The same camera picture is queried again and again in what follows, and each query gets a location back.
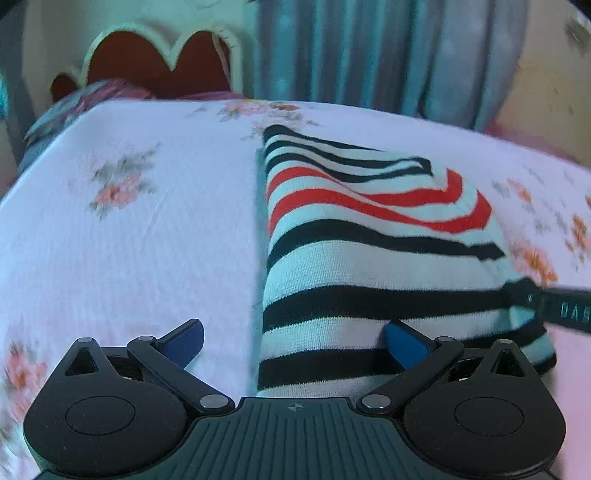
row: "knit fabric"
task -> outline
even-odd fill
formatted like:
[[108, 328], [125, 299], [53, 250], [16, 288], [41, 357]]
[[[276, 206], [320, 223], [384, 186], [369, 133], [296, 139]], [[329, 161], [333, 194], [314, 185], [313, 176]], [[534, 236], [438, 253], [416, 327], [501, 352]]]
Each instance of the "knit fabric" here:
[[516, 272], [484, 196], [431, 160], [264, 132], [268, 276], [262, 397], [357, 398], [401, 371], [384, 326], [400, 319], [468, 347], [517, 342], [556, 363], [543, 324], [511, 304]]

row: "red stripe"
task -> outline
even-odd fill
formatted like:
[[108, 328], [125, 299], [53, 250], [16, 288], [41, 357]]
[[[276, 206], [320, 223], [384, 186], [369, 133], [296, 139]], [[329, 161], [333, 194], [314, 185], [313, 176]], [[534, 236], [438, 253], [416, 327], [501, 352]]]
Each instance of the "red stripe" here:
[[381, 203], [382, 205], [396, 206], [396, 207], [418, 207], [430, 203], [455, 203], [462, 196], [462, 177], [460, 177], [453, 170], [447, 169], [447, 188], [445, 190], [437, 189], [416, 189], [410, 192], [403, 193], [375, 193], [365, 194], [359, 193], [351, 189], [348, 185], [338, 181], [330, 175], [314, 170], [308, 167], [290, 167], [282, 170], [275, 175], [269, 182], [267, 187], [267, 201], [275, 191], [275, 189], [282, 183], [295, 179], [297, 177], [318, 177], [335, 182], [338, 185], [346, 188], [350, 192], [355, 192], [368, 200]]
[[292, 212], [296, 208], [316, 203], [338, 205], [382, 220], [406, 223], [407, 225], [424, 226], [437, 232], [447, 233], [462, 233], [468, 230], [483, 229], [488, 223], [492, 213], [490, 204], [480, 192], [478, 192], [476, 206], [469, 215], [451, 220], [427, 222], [425, 220], [418, 220], [416, 218], [402, 215], [401, 213], [394, 212], [393, 210], [384, 207], [370, 205], [369, 203], [354, 199], [341, 192], [333, 192], [325, 189], [308, 189], [290, 193], [277, 202], [277, 205], [275, 205], [271, 214], [271, 218], [269, 219], [270, 234], [273, 234], [277, 222], [279, 222], [284, 215]]

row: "blue curtain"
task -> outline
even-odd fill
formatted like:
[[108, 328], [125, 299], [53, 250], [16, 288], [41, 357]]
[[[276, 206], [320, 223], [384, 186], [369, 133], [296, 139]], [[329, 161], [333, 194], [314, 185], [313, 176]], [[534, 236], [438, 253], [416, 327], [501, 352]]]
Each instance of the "blue curtain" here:
[[22, 35], [26, 11], [27, 2], [21, 1], [0, 18], [0, 76], [5, 95], [3, 113], [17, 164], [25, 151], [24, 136], [35, 121], [31, 98], [22, 78]]
[[259, 0], [256, 98], [483, 130], [505, 100], [529, 0]]

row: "crosshair logo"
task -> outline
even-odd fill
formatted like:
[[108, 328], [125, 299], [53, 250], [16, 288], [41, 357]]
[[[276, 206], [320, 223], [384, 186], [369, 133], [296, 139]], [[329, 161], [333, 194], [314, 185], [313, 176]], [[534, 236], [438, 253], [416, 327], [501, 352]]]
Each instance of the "crosshair logo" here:
[[302, 408], [304, 408], [304, 406], [299, 403], [290, 403], [287, 408], [289, 408], [291, 411], [300, 411]]

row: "white floral bed sheet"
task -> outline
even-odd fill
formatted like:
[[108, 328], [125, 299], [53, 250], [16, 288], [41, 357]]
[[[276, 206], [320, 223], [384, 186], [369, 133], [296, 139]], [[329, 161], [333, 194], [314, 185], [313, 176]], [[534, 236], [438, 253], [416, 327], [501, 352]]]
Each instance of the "white floral bed sheet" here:
[[[319, 103], [257, 100], [97, 106], [0, 202], [0, 478], [38, 469], [22, 420], [73, 341], [161, 336], [199, 318], [188, 370], [236, 401], [255, 394], [267, 253], [261, 133], [272, 124], [407, 151], [465, 176], [496, 210], [516, 265], [541, 284], [591, 288], [591, 173], [484, 135]], [[550, 327], [550, 387], [567, 420], [557, 469], [587, 478], [591, 337]]]

